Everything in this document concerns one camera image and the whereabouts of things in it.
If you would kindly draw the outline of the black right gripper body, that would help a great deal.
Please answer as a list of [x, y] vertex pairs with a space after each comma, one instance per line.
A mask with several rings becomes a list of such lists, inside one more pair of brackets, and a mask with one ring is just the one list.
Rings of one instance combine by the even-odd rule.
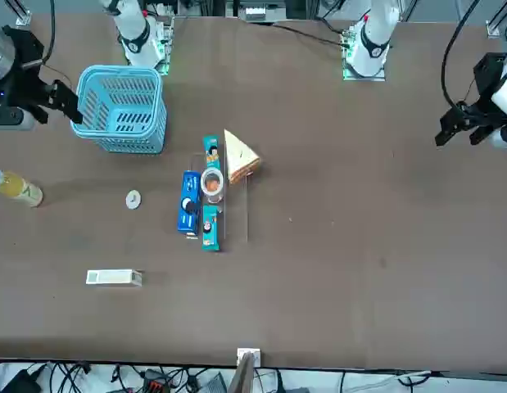
[[43, 45], [24, 29], [3, 26], [6, 47], [1, 59], [1, 104], [3, 106], [47, 106], [52, 85], [39, 78]]

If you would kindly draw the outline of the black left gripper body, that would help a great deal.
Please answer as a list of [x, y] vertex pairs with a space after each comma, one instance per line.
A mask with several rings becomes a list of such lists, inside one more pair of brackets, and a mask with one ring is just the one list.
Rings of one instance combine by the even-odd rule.
[[470, 120], [499, 120], [506, 117], [491, 99], [502, 79], [506, 58], [507, 52], [488, 52], [473, 67], [479, 98], [471, 105], [465, 101], [459, 102], [466, 118]]

